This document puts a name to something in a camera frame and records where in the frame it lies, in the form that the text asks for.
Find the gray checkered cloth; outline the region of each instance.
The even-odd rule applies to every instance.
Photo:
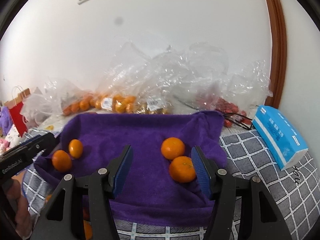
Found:
[[[28,138],[43,130],[34,129]],[[256,130],[229,136],[219,141],[227,154],[226,170],[235,177],[249,179],[259,176],[275,199],[292,239],[303,239],[319,217],[320,177],[312,157],[307,153],[294,167],[280,171],[273,156]],[[29,212],[36,222],[45,197],[52,188],[39,176],[35,168],[27,169],[22,185],[29,201]],[[237,240],[241,214],[241,198],[235,204],[232,234]],[[115,220],[120,239],[125,240],[202,240],[206,227],[163,227]]]

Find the orange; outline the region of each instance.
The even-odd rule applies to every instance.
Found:
[[[79,102],[75,102],[71,105],[71,112],[73,112],[74,114],[78,113],[79,109],[80,109]]]
[[[134,102],[136,101],[136,97],[135,96],[127,96],[125,99],[124,99],[124,102],[129,104],[133,104]]]
[[[87,111],[90,108],[90,103],[88,100],[82,100],[82,101],[80,101],[79,106],[80,106],[81,111]]]
[[[169,166],[169,174],[173,180],[180,183],[191,182],[196,178],[196,171],[191,158],[179,156]]]
[[[54,168],[61,173],[67,172],[72,168],[71,158],[65,151],[55,151],[51,161]]]
[[[184,150],[184,143],[175,137],[164,140],[161,145],[161,153],[168,160],[184,155]]]
[[[47,204],[47,202],[50,200],[51,197],[52,197],[52,194],[47,195],[47,197],[44,200],[44,203]]]
[[[65,109],[63,109],[63,114],[65,116],[70,115],[71,114],[71,106],[68,106]]]
[[[91,100],[90,100],[90,106],[92,106],[92,107],[95,107],[96,106],[96,98],[92,98]]]
[[[99,99],[103,99],[103,98],[107,98],[109,97],[109,94],[106,94],[106,93],[102,93],[101,95],[99,95]]]
[[[83,152],[83,145],[82,142],[77,140],[77,139],[73,139],[70,143],[69,143],[69,153],[72,157],[74,157],[75,159],[79,159],[82,155]]]
[[[127,104],[127,106],[125,107],[125,111],[130,114],[133,113],[133,104]]]
[[[120,94],[116,94],[114,97],[113,97],[113,100],[117,100],[117,101],[121,101],[121,100],[123,100],[124,99],[124,97],[122,96],[122,95],[120,95]]]
[[[96,103],[95,103],[95,105],[94,105],[94,107],[95,107],[96,109],[100,110],[100,109],[101,109],[101,101],[100,101],[100,100],[97,100]]]
[[[88,221],[83,220],[83,226],[84,226],[84,234],[85,234],[85,240],[89,240],[92,238],[92,227]]]
[[[92,98],[93,98],[93,95],[91,95],[91,94],[87,94],[87,95],[85,95],[85,96],[83,97],[83,99],[82,99],[82,100],[90,101]]]
[[[115,105],[115,111],[119,114],[122,114],[125,112],[126,107],[127,105],[125,103],[120,103],[117,101]]]

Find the white grid pattern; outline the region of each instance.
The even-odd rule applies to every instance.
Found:
[[[236,142],[236,143],[228,143],[228,144],[226,144],[225,141],[224,141],[224,139],[223,139],[223,137],[220,137],[220,141],[222,142],[222,147],[224,147],[224,149],[226,150],[227,155],[228,155],[228,158],[233,162],[233,164],[234,164],[235,167],[237,167],[235,161],[243,160],[243,159],[245,159],[245,158],[248,158],[248,159],[250,160],[251,164],[252,164],[253,167],[254,167],[254,170],[253,170],[253,171],[250,171],[249,173],[241,173],[241,172],[239,171],[239,172],[233,173],[233,175],[234,175],[234,176],[236,176],[236,175],[241,175],[242,178],[244,178],[245,176],[247,177],[247,176],[251,176],[251,175],[257,173],[257,174],[262,178],[263,182],[266,183],[265,180],[264,180],[264,178],[263,178],[263,176],[262,176],[262,174],[260,173],[260,171],[263,170],[264,168],[268,167],[268,166],[273,166],[274,170],[276,171],[277,179],[276,179],[275,181],[269,182],[269,183],[266,184],[266,185],[267,185],[267,187],[270,187],[270,186],[273,185],[273,184],[279,183],[279,184],[281,185],[282,189],[285,191],[286,196],[283,197],[283,198],[281,198],[280,200],[278,200],[276,203],[279,204],[279,203],[281,203],[282,201],[284,201],[285,199],[288,198],[288,200],[289,200],[289,206],[290,206],[290,213],[285,217],[285,219],[288,219],[289,217],[292,217],[292,220],[293,220],[293,222],[294,222],[294,227],[295,227],[295,229],[292,231],[292,234],[295,234],[295,236],[297,237],[297,240],[301,240],[302,237],[300,236],[300,238],[299,238],[299,234],[298,234],[298,230],[297,230],[297,229],[299,228],[299,226],[301,226],[301,225],[303,224],[303,222],[304,222],[305,220],[308,221],[308,227],[309,227],[309,229],[310,229],[310,228],[312,227],[312,225],[311,225],[310,222],[309,222],[308,216],[311,214],[311,212],[313,212],[313,210],[314,210],[315,208],[317,208],[317,210],[318,210],[318,212],[319,212],[319,202],[320,202],[320,201],[317,202],[316,199],[315,199],[315,197],[314,197],[314,195],[312,194],[316,189],[319,190],[319,187],[318,187],[318,185],[317,185],[313,190],[311,190],[311,189],[310,189],[310,186],[309,186],[308,183],[307,183],[307,180],[308,180],[310,177],[313,177],[313,178],[316,180],[317,184],[319,184],[319,178],[317,178],[318,176],[315,176],[315,173],[316,173],[316,171],[317,171],[317,168],[313,167],[313,166],[311,165],[311,163],[310,163],[313,159],[312,159],[311,157],[308,159],[308,158],[305,156],[305,158],[306,158],[306,163],[304,163],[303,165],[300,163],[300,168],[303,168],[303,167],[304,167],[304,168],[307,169],[307,165],[310,164],[311,167],[312,167],[314,170],[311,170],[311,171],[310,171],[309,169],[307,169],[307,170],[310,172],[310,174],[308,174],[308,176],[306,176],[306,177],[301,173],[301,174],[302,174],[303,181],[300,182],[300,185],[299,185],[298,187],[296,187],[295,189],[293,189],[293,190],[291,190],[290,192],[288,192],[288,191],[285,189],[284,185],[283,185],[283,181],[284,181],[285,179],[287,179],[287,178],[291,178],[291,180],[294,181],[293,178],[292,178],[293,171],[290,172],[290,173],[286,171],[286,175],[285,175],[284,177],[280,178],[280,177],[279,177],[279,174],[277,173],[277,170],[276,170],[276,162],[274,162],[274,161],[272,160],[272,157],[270,156],[269,152],[267,151],[268,148],[266,148],[266,147],[263,145],[263,143],[262,143],[262,139],[261,139],[259,136],[256,136],[256,135],[255,135],[253,132],[251,132],[251,131],[249,132],[249,133],[252,135],[251,137],[245,138],[245,139],[241,139],[241,134],[243,134],[243,133],[248,133],[248,131],[245,131],[245,132],[236,134],[236,137],[237,137],[238,140],[239,140],[239,141]],[[246,149],[244,143],[245,143],[246,141],[252,140],[252,139],[254,139],[254,138],[256,138],[256,139],[259,141],[260,145],[262,146],[262,149],[260,149],[260,150],[258,150],[258,151],[256,151],[256,152],[253,152],[253,153],[250,153],[250,154],[249,154],[249,152],[248,152],[248,150]],[[244,149],[245,153],[246,153],[245,156],[232,158],[232,154],[233,154],[233,153],[230,152],[230,150],[228,149],[228,147],[230,147],[231,145],[241,145],[242,148]],[[269,163],[266,163],[266,164],[264,164],[263,166],[261,166],[261,167],[258,168],[257,165],[254,163],[252,157],[255,156],[255,155],[258,154],[258,153],[261,153],[261,152],[265,152],[265,153],[267,154],[268,158],[270,159],[270,162],[269,162]],[[37,172],[36,172],[36,170],[35,170],[34,168],[28,169],[27,172],[30,173],[30,179],[28,180],[28,183],[23,182],[23,185],[26,187],[26,193],[28,192],[28,190],[30,190],[30,191],[32,191],[32,193],[34,193],[34,196],[33,196],[33,198],[32,198],[31,201],[30,201],[29,209],[32,210],[34,213],[36,213],[36,214],[37,214],[37,218],[38,218],[38,216],[39,216],[39,214],[40,214],[40,212],[39,212],[40,210],[39,210],[39,211],[35,210],[33,207],[31,207],[31,204],[33,203],[33,201],[34,201],[34,199],[36,198],[37,195],[39,196],[40,199],[44,200],[44,196],[41,196],[41,195],[38,194],[38,193],[39,193],[39,190],[40,190],[41,187],[45,187],[45,186],[46,186],[46,182],[37,174]],[[36,189],[36,190],[33,189],[33,188],[30,186],[31,181],[33,180],[34,177],[37,177],[38,179],[41,180],[40,186],[39,186],[38,189]],[[306,184],[307,187],[308,187],[308,190],[309,190],[309,194],[307,195],[307,197],[305,198],[305,200],[303,200],[303,198],[302,198],[302,196],[301,196],[301,192],[300,192],[300,187],[301,187],[303,184]],[[292,208],[291,208],[291,199],[290,199],[290,196],[291,196],[296,190],[298,190],[298,192],[299,192],[299,196],[300,196],[300,198],[301,198],[301,203],[300,203],[295,209],[292,209]],[[306,206],[305,206],[305,201],[309,198],[309,196],[312,196],[312,199],[313,199],[313,201],[315,202],[315,206],[311,209],[311,211],[310,211],[309,213],[307,213]],[[305,210],[305,213],[306,213],[306,217],[305,217],[298,225],[296,225],[295,219],[294,219],[294,212],[297,211],[298,208],[301,207],[302,205],[303,205],[303,207],[304,207],[304,210]],[[236,225],[238,225],[239,223],[240,223],[240,221],[237,220],[237,221],[234,221],[234,223],[233,223],[233,225],[232,225],[232,233],[233,233],[233,236],[234,236],[234,239],[235,239],[235,240],[237,240],[237,238],[238,238],[238,232],[237,232],[237,230],[236,230]],[[204,235],[204,233],[205,233],[205,230],[204,230],[203,227],[199,227],[199,230],[194,231],[194,232],[184,232],[184,233],[170,233],[170,227],[166,227],[166,228],[165,228],[165,233],[163,233],[163,234],[142,234],[142,233],[137,233],[137,232],[136,232],[136,229],[137,229],[137,223],[133,223],[133,224],[132,224],[131,231],[118,230],[118,232],[119,232],[120,234],[130,236],[130,240],[135,240],[136,237],[161,237],[161,238],[163,237],[163,238],[166,238],[166,240],[168,240],[168,238],[170,238],[170,237],[178,237],[178,236],[184,237],[184,236],[196,236],[196,235],[199,235],[199,239],[200,239],[200,240],[203,240],[203,235]]]
[[[165,238],[170,239],[171,237],[188,237],[188,236],[199,236],[200,240],[203,240],[204,234],[206,230],[204,227],[198,227],[198,230],[192,232],[181,232],[181,233],[171,233],[170,227],[164,227],[164,233],[158,234],[148,234],[148,233],[137,233],[137,223],[132,223],[131,231],[125,231],[118,229],[118,233],[121,235],[130,236],[130,240],[135,240],[136,237],[157,237],[157,238]]]
[[[291,190],[290,192],[288,192],[287,189],[286,189],[286,188],[284,187],[284,185],[283,185],[283,181],[284,181],[285,179],[287,179],[287,178],[290,178],[293,182],[295,182],[294,179],[292,178],[292,175],[293,175],[293,172],[294,172],[294,171],[292,171],[292,172],[289,173],[287,170],[285,170],[286,176],[280,178],[280,176],[279,176],[279,174],[278,174],[278,172],[277,172],[277,169],[276,169],[276,165],[277,165],[277,164],[276,164],[276,162],[274,162],[274,161],[272,160],[269,152],[267,151],[268,148],[265,147],[264,144],[262,143],[262,138],[259,137],[259,136],[256,136],[256,135],[255,135],[254,133],[252,133],[251,131],[250,131],[249,133],[252,134],[252,137],[245,138],[245,139],[241,139],[241,137],[239,136],[239,134],[230,135],[230,136],[237,136],[237,138],[238,138],[239,141],[238,141],[238,142],[235,142],[235,143],[228,143],[228,144],[225,143],[223,137],[220,137],[220,141],[221,141],[221,143],[222,143],[222,147],[226,150],[226,152],[227,152],[227,154],[228,154],[228,157],[229,157],[228,159],[230,159],[236,167],[237,167],[237,165],[236,165],[236,162],[235,162],[235,161],[237,161],[237,160],[243,160],[243,159],[246,159],[246,158],[248,158],[248,159],[250,160],[251,164],[252,164],[253,167],[254,167],[254,171],[251,171],[251,172],[249,172],[249,173],[241,173],[241,172],[239,171],[239,172],[233,173],[233,175],[234,175],[234,176],[236,176],[236,175],[241,175],[241,176],[244,178],[244,176],[251,176],[252,174],[257,173],[258,176],[261,178],[261,180],[264,182],[264,184],[267,186],[267,188],[268,188],[269,191],[270,191],[269,187],[270,187],[271,185],[276,184],[276,183],[279,183],[279,184],[281,185],[282,189],[284,190],[284,192],[285,192],[286,195],[285,195],[283,198],[281,198],[280,200],[278,200],[278,201],[276,202],[276,204],[279,204],[279,203],[281,203],[282,201],[284,201],[284,200],[286,200],[286,199],[289,200],[290,213],[285,217],[285,220],[288,219],[289,217],[292,217],[292,220],[293,220],[295,229],[291,232],[291,234],[295,234],[297,240],[300,240],[300,239],[302,239],[308,232],[306,232],[303,236],[299,236],[299,234],[298,234],[298,228],[305,222],[305,220],[307,220],[308,228],[309,228],[309,230],[310,230],[313,225],[310,225],[310,222],[309,222],[309,219],[308,219],[309,215],[313,212],[313,210],[314,210],[315,208],[317,208],[318,213],[320,214],[320,211],[319,211],[319,202],[320,202],[320,200],[319,200],[319,201],[316,201],[316,200],[315,200],[315,197],[314,197],[314,195],[313,195],[313,192],[314,192],[315,190],[319,190],[319,187],[318,187],[318,185],[319,185],[319,178],[316,178],[316,177],[314,176],[314,173],[316,173],[317,168],[316,168],[316,167],[313,167],[313,166],[310,164],[310,162],[313,160],[313,158],[311,158],[311,157],[309,156],[309,154],[307,153],[309,159],[308,159],[306,156],[304,156],[304,158],[306,159],[306,163],[301,164],[301,162],[299,162],[299,164],[300,164],[300,167],[298,167],[299,169],[301,169],[301,168],[306,168],[307,164],[310,164],[311,167],[313,168],[313,171],[310,171],[310,170],[308,170],[308,169],[306,168],[306,169],[310,172],[310,174],[309,174],[307,177],[305,177],[305,176],[303,175],[303,173],[300,172],[300,174],[301,174],[302,177],[303,177],[303,181],[301,181],[300,184],[299,184],[297,187],[295,187],[293,190]],[[245,145],[244,145],[244,142],[246,142],[246,141],[248,141],[248,140],[251,140],[251,139],[254,139],[254,138],[256,138],[256,139],[259,141],[260,145],[262,146],[262,149],[249,154],[248,150],[246,149],[246,147],[245,147]],[[232,157],[232,155],[231,155],[228,147],[231,146],[231,145],[239,145],[239,144],[243,147],[244,151],[246,152],[246,155],[241,156],[241,157]],[[258,167],[256,166],[256,164],[254,163],[254,161],[253,161],[253,159],[252,159],[252,156],[254,156],[254,155],[258,154],[258,153],[261,153],[261,152],[265,152],[265,153],[268,155],[268,158],[270,159],[270,163],[266,163],[265,165],[263,165],[263,166],[261,166],[261,167],[258,168]],[[275,179],[274,181],[271,181],[271,182],[269,182],[269,183],[266,183],[265,180],[263,179],[263,176],[262,176],[262,174],[260,173],[260,171],[263,170],[264,168],[268,167],[268,166],[273,166],[273,168],[274,168],[274,170],[275,170],[275,172],[276,172],[277,179]],[[316,181],[316,183],[317,183],[317,185],[316,185],[312,190],[310,189],[310,186],[309,186],[309,184],[307,183],[307,180],[308,180],[311,176],[313,176],[313,178],[315,179],[315,181]],[[309,194],[305,197],[305,199],[303,199],[303,197],[302,197],[302,195],[301,195],[301,192],[300,192],[300,188],[301,188],[303,185],[307,185],[308,190],[309,190]],[[292,203],[291,203],[291,198],[290,198],[290,196],[291,196],[294,192],[296,192],[296,191],[298,191],[298,193],[299,193],[299,197],[300,197],[300,199],[301,199],[301,203],[300,203],[296,208],[292,209],[292,208],[291,208]],[[313,201],[314,201],[314,203],[315,203],[315,206],[314,206],[314,207],[310,210],[310,212],[308,213],[308,212],[307,212],[306,205],[305,205],[305,201],[306,201],[310,196],[312,196],[312,199],[313,199]],[[297,224],[296,224],[296,221],[295,221],[295,218],[294,218],[294,213],[295,213],[301,206],[304,207],[304,211],[305,211],[305,215],[306,215],[306,216],[305,216],[305,218],[297,225]],[[237,224],[239,224],[239,223],[240,223],[239,220],[234,221],[233,227],[235,227],[235,225],[237,225]],[[238,235],[237,235],[237,231],[236,231],[235,229],[233,229],[232,231],[233,231],[233,234],[234,234],[235,239],[237,239],[237,236],[238,236]]]

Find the white wall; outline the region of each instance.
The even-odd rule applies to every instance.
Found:
[[[209,41],[227,51],[231,71],[255,60],[270,66],[265,0],[29,0],[0,42],[0,99],[57,76],[94,89],[129,40],[150,56]]]
[[[296,0],[282,0],[288,62],[279,109],[300,131],[320,167],[320,32]]]

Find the barcode sticker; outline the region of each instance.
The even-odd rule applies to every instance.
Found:
[[[112,111],[112,102],[113,102],[112,98],[104,98],[101,101],[101,108]]]
[[[163,101],[159,99],[148,99],[147,100],[148,109],[150,111],[156,111],[164,107]]]

